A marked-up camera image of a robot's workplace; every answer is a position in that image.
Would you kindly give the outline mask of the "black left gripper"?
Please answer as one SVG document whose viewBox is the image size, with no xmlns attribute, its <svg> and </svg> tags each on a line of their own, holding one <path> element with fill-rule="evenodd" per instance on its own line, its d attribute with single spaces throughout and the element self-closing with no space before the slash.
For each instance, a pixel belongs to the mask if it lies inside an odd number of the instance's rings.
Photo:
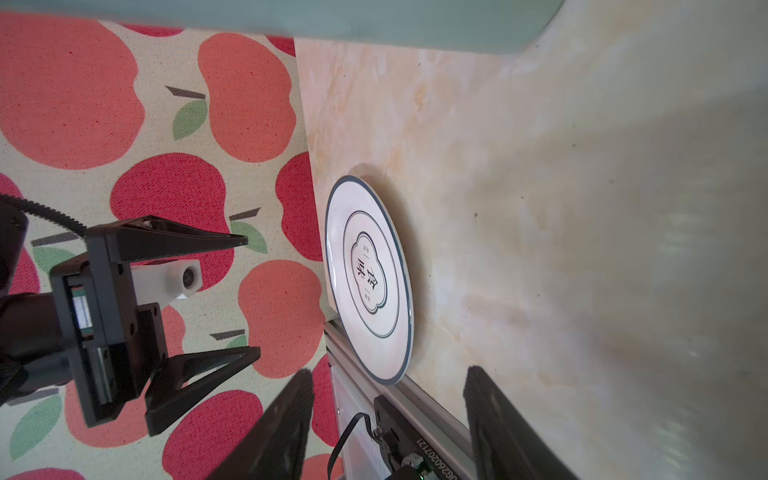
<svg viewBox="0 0 768 480">
<path fill-rule="evenodd" d="M 156 216 L 99 225 L 86 252 L 51 269 L 65 357 L 84 423 L 111 422 L 145 394 L 148 434 L 157 436 L 222 383 L 261 357 L 245 346 L 168 358 L 161 308 L 140 304 L 131 265 L 229 250 L 243 235 L 205 231 Z"/>
</svg>

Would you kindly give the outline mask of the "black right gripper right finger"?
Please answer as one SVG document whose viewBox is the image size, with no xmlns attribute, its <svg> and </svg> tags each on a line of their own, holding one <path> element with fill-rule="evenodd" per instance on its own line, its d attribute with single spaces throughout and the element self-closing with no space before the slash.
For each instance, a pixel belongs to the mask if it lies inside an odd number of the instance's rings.
<svg viewBox="0 0 768 480">
<path fill-rule="evenodd" d="M 479 479 L 574 479 L 480 366 L 468 368 L 463 396 Z"/>
</svg>

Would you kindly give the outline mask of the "white plate with black emblem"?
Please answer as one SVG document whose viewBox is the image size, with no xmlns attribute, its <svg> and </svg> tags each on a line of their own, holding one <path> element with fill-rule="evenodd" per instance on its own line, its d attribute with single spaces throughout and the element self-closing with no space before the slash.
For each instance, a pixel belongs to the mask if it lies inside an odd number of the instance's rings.
<svg viewBox="0 0 768 480">
<path fill-rule="evenodd" d="M 351 347 L 376 382 L 405 375 L 414 344 L 414 303 L 397 229 L 379 195 L 346 175 L 325 215 L 326 265 L 336 310 Z"/>
</svg>

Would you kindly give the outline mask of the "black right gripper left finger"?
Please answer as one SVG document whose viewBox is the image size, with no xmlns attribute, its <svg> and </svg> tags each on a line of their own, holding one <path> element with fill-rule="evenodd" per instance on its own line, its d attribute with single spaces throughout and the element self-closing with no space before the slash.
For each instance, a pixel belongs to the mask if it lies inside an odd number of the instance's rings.
<svg viewBox="0 0 768 480">
<path fill-rule="evenodd" d="M 298 371 L 211 479 L 299 479 L 314 404 L 312 373 Z"/>
</svg>

